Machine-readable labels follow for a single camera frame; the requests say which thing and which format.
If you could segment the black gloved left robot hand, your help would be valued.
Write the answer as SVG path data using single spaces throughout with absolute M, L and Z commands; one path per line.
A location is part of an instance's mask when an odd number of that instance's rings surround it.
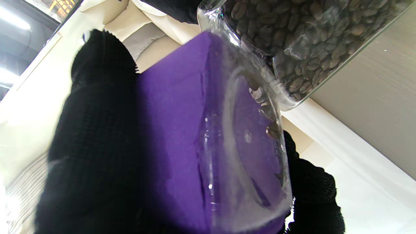
M 301 159 L 268 76 L 203 32 L 146 71 L 93 29 L 48 152 L 36 234 L 343 234 L 335 179 Z

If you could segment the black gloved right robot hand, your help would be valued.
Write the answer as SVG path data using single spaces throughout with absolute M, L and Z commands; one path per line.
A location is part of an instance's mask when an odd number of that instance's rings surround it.
M 143 0 L 179 22 L 198 25 L 197 11 L 203 0 Z

